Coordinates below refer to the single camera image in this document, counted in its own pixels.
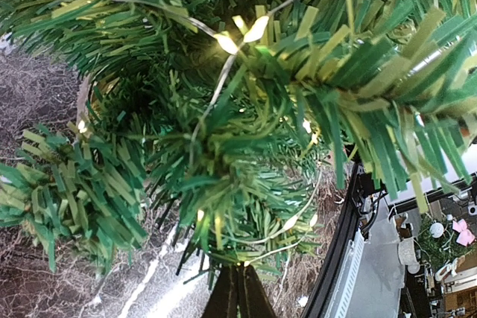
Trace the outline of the black front table rail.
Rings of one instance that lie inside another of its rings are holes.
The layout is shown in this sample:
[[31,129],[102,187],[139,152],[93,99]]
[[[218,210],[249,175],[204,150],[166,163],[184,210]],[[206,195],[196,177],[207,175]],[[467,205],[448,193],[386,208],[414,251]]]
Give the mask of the black front table rail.
[[345,317],[473,317],[476,315],[476,158],[464,157],[470,175],[449,168],[446,192],[420,182],[429,210],[421,214],[414,187],[392,200],[371,175],[354,165],[332,242],[309,294],[305,317],[324,317],[347,244],[358,229],[364,251]]

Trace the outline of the small green christmas tree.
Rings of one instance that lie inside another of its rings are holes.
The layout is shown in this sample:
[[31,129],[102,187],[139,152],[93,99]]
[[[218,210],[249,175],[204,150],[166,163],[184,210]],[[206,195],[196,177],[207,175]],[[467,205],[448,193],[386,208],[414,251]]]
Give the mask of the small green christmas tree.
[[444,191],[476,137],[476,0],[1,0],[1,32],[92,85],[68,133],[26,130],[1,225],[108,269],[146,192],[214,264],[311,252],[320,149],[391,199]]

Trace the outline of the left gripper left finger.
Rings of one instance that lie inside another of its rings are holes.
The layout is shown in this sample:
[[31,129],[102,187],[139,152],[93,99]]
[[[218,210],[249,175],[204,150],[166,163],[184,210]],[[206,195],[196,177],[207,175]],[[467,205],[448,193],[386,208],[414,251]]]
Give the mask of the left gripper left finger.
[[202,318],[236,318],[239,302],[237,265],[221,268],[218,280],[206,304]]

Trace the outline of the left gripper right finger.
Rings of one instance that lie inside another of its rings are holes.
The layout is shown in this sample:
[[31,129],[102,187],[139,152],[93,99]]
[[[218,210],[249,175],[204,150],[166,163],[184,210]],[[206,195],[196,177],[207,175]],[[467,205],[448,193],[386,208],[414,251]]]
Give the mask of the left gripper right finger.
[[238,309],[244,318],[276,318],[253,266],[238,268]]

